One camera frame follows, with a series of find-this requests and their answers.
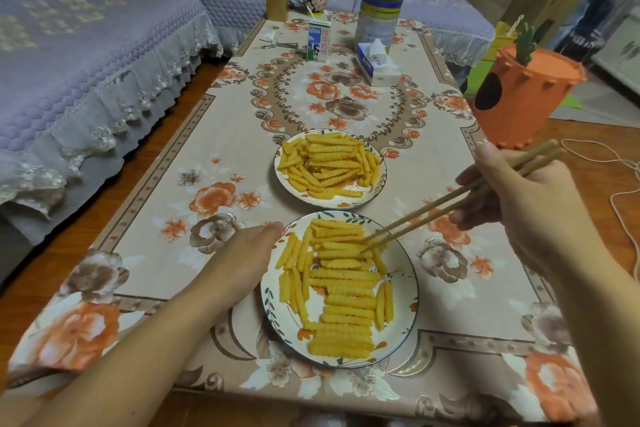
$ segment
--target green cactus decoration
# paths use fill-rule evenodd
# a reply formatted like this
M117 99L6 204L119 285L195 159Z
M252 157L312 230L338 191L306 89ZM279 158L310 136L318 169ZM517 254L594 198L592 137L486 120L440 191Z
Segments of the green cactus decoration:
M526 67L531 62L531 54L536 50L538 45L533 42L533 36L536 32L533 27L529 26L526 22L523 26L523 29L516 39L516 59L521 65Z

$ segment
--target forearm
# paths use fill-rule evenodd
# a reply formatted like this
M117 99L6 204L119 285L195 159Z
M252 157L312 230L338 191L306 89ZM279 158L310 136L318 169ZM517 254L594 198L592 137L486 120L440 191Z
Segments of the forearm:
M26 425L148 425L221 309L221 302L204 304L201 294L185 290L128 334Z
M604 246L556 270L550 280L605 425L635 425L640 419L640 287Z

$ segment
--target wooden chopsticks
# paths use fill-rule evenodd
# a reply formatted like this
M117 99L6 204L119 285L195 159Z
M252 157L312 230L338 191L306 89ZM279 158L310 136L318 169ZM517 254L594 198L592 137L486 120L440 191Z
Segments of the wooden chopsticks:
M551 151L551 152L547 155L543 155L545 152L548 152L548 151ZM524 154L509 160L509 165L513 169L515 169L518 172L518 174L520 174L521 176L526 176L528 174L531 174L533 171L536 171L538 169L541 169L542 167L545 167L549 162L558 159L563 154L564 154L564 150L558 147L558 142L556 140L549 140L544 144L534 147L528 152L525 152ZM427 204L426 206L423 206L422 208L417 209L416 211L413 211L412 213L409 213L406 216L403 216L399 220L394 221L393 223L384 227L383 229L378 230L371 236L364 238L364 241L368 242L376 237L379 237L380 235L389 232L390 230L396 228L397 226L402 225L403 223L406 223L407 221L412 220L413 218L417 218L418 216L421 216L422 214L425 214L428 211L434 208L437 208L441 204L446 203L447 201L451 201L455 197L461 196L462 194L469 192L469 195L467 197L464 197L463 199L460 199L460 201L457 201L456 203L453 203L447 206L446 208L443 208L442 210L439 210L438 212L429 215L427 218L424 218L420 221L417 221L416 223L413 223L412 225L402 229L399 232L389 235L380 241L376 241L375 243L372 243L371 245L369 245L367 248L364 249L363 253L368 252L369 250L373 250L374 248L377 248L380 245L384 245L388 241L395 240L397 237L401 237L402 235L408 232L411 232L416 228L419 228L430 221L436 220L437 218L440 218L445 214L449 214L455 209L462 208L467 204L472 203L473 201L477 201L481 197L484 197L487 194L489 194L491 191L492 191L491 187L489 186L487 181L484 180L483 177L476 179L470 184L461 186L456 190L450 192L446 196L439 197L434 202Z

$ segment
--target green object on floor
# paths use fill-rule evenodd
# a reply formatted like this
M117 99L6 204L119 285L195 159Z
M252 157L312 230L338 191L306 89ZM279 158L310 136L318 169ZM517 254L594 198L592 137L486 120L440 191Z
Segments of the green object on floor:
M465 95L475 95L478 93L480 89L480 85L483 83L486 75L491 71L491 67L493 66L493 61L478 61L478 63L471 68L471 72L469 73L469 77L467 78L467 91L465 91ZM565 108L576 108L577 110L584 110L584 105L580 103L580 100L575 98L572 95L567 96L562 103L560 103L561 107Z

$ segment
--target person's left hand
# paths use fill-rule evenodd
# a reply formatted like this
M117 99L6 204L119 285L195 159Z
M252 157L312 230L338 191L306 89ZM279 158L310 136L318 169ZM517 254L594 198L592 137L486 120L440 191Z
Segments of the person's left hand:
M271 250L284 227L276 221L266 227L238 230L209 259L188 287L215 296L217 306L233 307L244 299L267 271Z

